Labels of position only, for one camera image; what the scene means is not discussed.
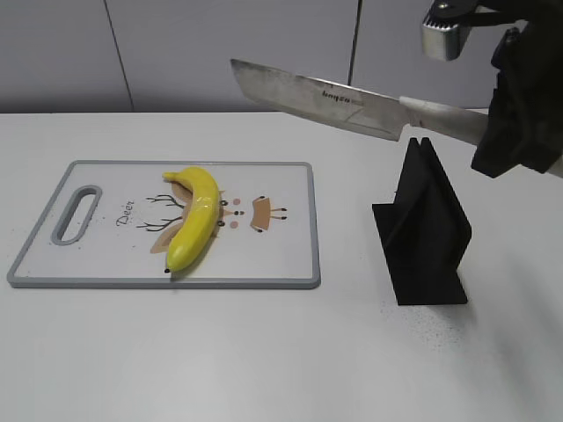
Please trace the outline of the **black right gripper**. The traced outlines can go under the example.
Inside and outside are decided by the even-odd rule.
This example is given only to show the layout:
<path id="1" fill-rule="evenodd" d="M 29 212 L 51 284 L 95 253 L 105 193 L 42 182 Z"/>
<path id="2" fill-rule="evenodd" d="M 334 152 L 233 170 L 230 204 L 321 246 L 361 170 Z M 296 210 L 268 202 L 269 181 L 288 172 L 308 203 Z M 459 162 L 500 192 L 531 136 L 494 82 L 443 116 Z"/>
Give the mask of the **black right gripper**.
<path id="1" fill-rule="evenodd" d="M 472 168 L 490 178 L 522 165 L 538 173 L 562 158 L 562 2 L 490 1 L 505 20 L 492 65 L 497 85 Z"/>

